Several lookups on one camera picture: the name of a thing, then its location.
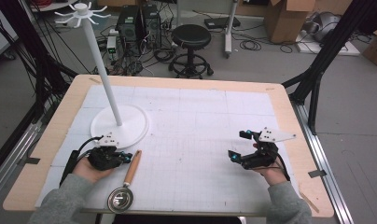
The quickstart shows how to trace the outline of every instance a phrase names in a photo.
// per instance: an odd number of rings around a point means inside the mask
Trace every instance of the gray sleeve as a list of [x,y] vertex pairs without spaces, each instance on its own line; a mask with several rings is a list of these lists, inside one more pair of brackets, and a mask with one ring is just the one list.
[[271,207],[267,213],[267,223],[312,223],[312,212],[301,199],[290,182],[268,188]]
[[78,175],[68,175],[59,189],[49,192],[28,223],[76,223],[74,215],[84,206],[92,183]]

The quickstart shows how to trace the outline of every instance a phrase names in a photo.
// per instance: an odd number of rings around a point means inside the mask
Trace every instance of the human hand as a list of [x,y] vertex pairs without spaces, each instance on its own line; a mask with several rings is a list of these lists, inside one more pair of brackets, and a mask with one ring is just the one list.
[[94,184],[98,180],[110,175],[113,170],[114,169],[99,171],[90,164],[87,157],[84,157],[77,163],[75,169],[73,170],[73,174],[79,175]]
[[260,166],[256,167],[253,170],[262,176],[270,186],[281,184],[287,182],[287,179],[284,175],[283,168],[280,166],[281,161],[279,158],[276,158],[275,162],[269,166]]

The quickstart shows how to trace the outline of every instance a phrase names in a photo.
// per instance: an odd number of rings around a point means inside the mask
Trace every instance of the person's arm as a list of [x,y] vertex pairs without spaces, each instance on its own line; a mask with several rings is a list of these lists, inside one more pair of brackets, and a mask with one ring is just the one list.
[[83,208],[85,197],[93,184],[111,172],[112,170],[98,171],[90,165],[87,158],[81,159],[61,187],[50,191],[44,198],[29,223],[76,223],[74,215]]
[[308,204],[301,199],[287,181],[280,168],[262,169],[261,173],[270,184],[268,192],[271,207],[267,213],[267,223],[312,223],[312,213]]

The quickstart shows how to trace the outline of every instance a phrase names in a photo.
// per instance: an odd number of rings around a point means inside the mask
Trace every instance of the white hook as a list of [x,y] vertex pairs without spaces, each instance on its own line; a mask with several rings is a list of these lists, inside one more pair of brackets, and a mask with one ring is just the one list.
[[69,7],[72,8],[74,11],[76,11],[76,9],[72,6],[72,4],[70,4]]
[[101,15],[98,15],[98,14],[92,14],[92,16],[96,16],[96,17],[100,17],[100,18],[107,18],[111,15],[109,14],[109,15],[101,16]]
[[98,25],[99,23],[96,23],[95,21],[93,21],[90,17],[88,17],[89,21],[92,22],[92,24],[95,24],[95,25]]
[[68,23],[72,19],[74,19],[74,17],[71,17],[71,18],[67,19],[66,21],[55,21],[55,23]]
[[62,14],[62,13],[59,13],[59,12],[55,12],[55,14],[57,14],[58,16],[72,16],[73,14],[75,13],[68,13],[68,14]]
[[105,11],[106,8],[107,8],[107,7],[104,7],[104,8],[99,9],[99,10],[93,10],[92,12],[102,12],[102,11]]
[[59,12],[55,12],[55,14],[57,14],[59,16],[63,16],[63,17],[72,16],[72,18],[69,18],[66,21],[56,21],[56,23],[67,23],[67,22],[69,22],[70,20],[72,20],[74,18],[78,18],[77,25],[74,26],[74,28],[77,28],[77,27],[80,26],[82,19],[89,19],[89,21],[91,23],[93,23],[93,24],[99,24],[99,23],[96,23],[95,21],[93,21],[91,19],[91,16],[96,16],[96,17],[100,17],[100,18],[106,18],[106,17],[110,17],[111,16],[110,14],[109,15],[105,15],[105,16],[93,14],[93,12],[102,12],[102,11],[105,11],[105,9],[107,7],[103,7],[100,10],[93,10],[93,11],[91,11],[90,10],[91,6],[92,6],[92,2],[89,2],[88,5],[85,5],[83,3],[77,3],[77,4],[75,4],[75,6],[69,5],[69,7],[72,8],[75,11],[74,13],[62,14],[62,13],[59,13]]
[[78,22],[77,22],[77,25],[76,25],[76,26],[74,26],[74,28],[77,28],[77,27],[79,27],[79,26],[80,26],[80,24],[81,24],[81,18],[78,18]]

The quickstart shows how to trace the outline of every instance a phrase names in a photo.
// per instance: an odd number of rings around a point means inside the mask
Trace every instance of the white round base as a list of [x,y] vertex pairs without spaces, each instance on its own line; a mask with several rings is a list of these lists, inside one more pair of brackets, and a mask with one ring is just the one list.
[[135,105],[119,105],[122,125],[117,126],[112,108],[107,107],[96,115],[91,124],[91,135],[102,136],[112,133],[119,143],[117,148],[130,147],[139,142],[147,133],[146,113]]

